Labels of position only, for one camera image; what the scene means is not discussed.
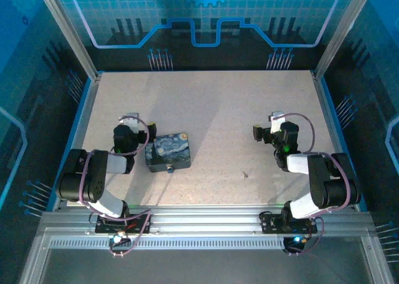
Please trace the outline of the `starry night print tin box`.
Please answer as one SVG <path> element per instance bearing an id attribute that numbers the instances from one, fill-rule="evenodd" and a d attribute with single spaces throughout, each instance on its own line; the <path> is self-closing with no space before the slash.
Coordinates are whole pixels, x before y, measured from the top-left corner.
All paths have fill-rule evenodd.
<path id="1" fill-rule="evenodd" d="M 191 166 L 191 154 L 186 133 L 157 136 L 145 146 L 145 163 L 150 172 L 165 172 L 168 165 L 174 170 Z"/>

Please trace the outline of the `gear print acrylic panel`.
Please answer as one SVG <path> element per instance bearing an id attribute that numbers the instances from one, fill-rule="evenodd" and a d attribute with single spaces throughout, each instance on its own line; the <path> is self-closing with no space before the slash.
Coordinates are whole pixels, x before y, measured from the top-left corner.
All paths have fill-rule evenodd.
<path id="1" fill-rule="evenodd" d="M 312 69 L 349 0 L 60 0 L 100 71 Z"/>

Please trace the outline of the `aluminium table side rail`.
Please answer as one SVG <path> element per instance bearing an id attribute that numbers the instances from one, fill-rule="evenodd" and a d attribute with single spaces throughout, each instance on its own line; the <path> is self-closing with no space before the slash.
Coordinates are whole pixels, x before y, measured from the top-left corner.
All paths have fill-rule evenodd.
<path id="1" fill-rule="evenodd" d="M 50 194 L 49 201 L 47 203 L 46 207 L 47 212 L 55 211 L 59 206 L 60 201 L 56 195 L 55 188 L 58 180 L 60 179 L 60 175 L 64 167 L 64 164 L 66 162 L 69 151 L 74 148 L 80 149 L 83 146 L 85 134 L 90 121 L 92 108 L 99 87 L 100 78 L 101 75 L 99 75 L 96 80 L 88 79 L 87 83 L 85 84 L 84 91 L 80 98 L 78 109 L 75 114 L 72 128 L 67 140 L 67 144 L 65 146 L 65 150 L 62 155 L 60 166 L 55 177 L 54 187 Z"/>
<path id="2" fill-rule="evenodd" d="M 315 91 L 319 99 L 320 107 L 322 109 L 330 140 L 332 142 L 333 153 L 345 153 L 349 157 L 349 162 L 355 175 L 357 176 L 355 166 L 350 156 L 344 134 L 335 111 L 335 106 L 332 101 L 331 94 L 327 87 L 327 82 L 325 81 L 324 77 L 322 77 L 320 80 L 317 80 L 314 76 L 314 71 L 311 70 L 310 72 L 313 78 Z"/>

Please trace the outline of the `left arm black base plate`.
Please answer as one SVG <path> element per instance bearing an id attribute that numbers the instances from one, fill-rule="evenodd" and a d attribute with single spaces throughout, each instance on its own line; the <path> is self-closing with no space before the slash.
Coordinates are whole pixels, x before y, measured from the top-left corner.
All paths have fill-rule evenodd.
<path id="1" fill-rule="evenodd" d="M 119 231 L 124 231 L 128 234 L 139 234 L 142 227 L 145 226 L 143 233 L 148 234 L 151 226 L 151 216 L 145 223 L 147 215 L 140 216 L 129 221 L 114 221 L 107 220 L 103 217 L 97 217 L 95 225 L 96 234 L 116 234 Z"/>

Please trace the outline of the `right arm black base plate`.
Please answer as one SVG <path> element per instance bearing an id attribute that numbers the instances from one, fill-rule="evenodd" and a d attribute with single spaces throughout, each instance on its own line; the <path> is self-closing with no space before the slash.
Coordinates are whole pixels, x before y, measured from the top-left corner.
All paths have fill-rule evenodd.
<path id="1" fill-rule="evenodd" d="M 317 226 L 309 219 L 294 219 L 284 217 L 282 214 L 273 214 L 264 211 L 259 214 L 260 225 L 263 234 L 316 234 Z"/>

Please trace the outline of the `aluminium mounting rail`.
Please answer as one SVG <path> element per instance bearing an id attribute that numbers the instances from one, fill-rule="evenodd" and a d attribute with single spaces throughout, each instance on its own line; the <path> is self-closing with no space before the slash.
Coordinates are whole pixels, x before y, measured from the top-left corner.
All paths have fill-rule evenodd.
<path id="1" fill-rule="evenodd" d="M 159 236 L 259 236 L 259 213 L 281 212 L 279 204 L 225 206 L 151 206 L 150 235 Z M 93 235 L 96 215 L 84 207 L 64 207 L 45 212 L 39 224 L 42 232 L 61 235 Z M 328 237 L 373 237 L 376 230 L 372 216 L 352 208 L 323 215 L 318 227 L 324 227 Z"/>

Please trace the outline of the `aluminium frame post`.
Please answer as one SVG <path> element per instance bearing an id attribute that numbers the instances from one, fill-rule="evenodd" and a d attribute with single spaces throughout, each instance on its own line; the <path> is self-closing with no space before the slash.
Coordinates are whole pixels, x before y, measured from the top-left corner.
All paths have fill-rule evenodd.
<path id="1" fill-rule="evenodd" d="M 331 40 L 329 41 L 319 63 L 314 70 L 314 80 L 321 81 L 328 67 L 332 63 L 334 57 L 340 49 L 349 31 L 352 29 L 358 15 L 362 11 L 367 0 L 351 0 L 346 8 Z"/>
<path id="2" fill-rule="evenodd" d="M 48 10 L 55 19 L 67 42 L 71 46 L 75 56 L 92 81 L 97 81 L 99 75 L 89 53 L 81 41 L 76 28 L 69 19 L 60 0 L 43 0 Z"/>

